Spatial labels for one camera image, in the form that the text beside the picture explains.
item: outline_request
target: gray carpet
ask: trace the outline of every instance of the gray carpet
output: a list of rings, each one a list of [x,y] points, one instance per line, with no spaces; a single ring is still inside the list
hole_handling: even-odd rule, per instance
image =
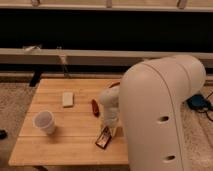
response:
[[[35,170],[32,167],[10,167],[8,160],[23,123],[36,88],[28,86],[30,77],[0,78],[0,129],[6,129],[8,138],[0,140],[0,170]],[[204,87],[207,95],[212,86]],[[192,171],[213,170],[213,123],[205,115],[190,111],[186,104],[182,106],[184,135],[190,168]],[[47,167],[50,171],[128,171],[128,166],[75,166]]]

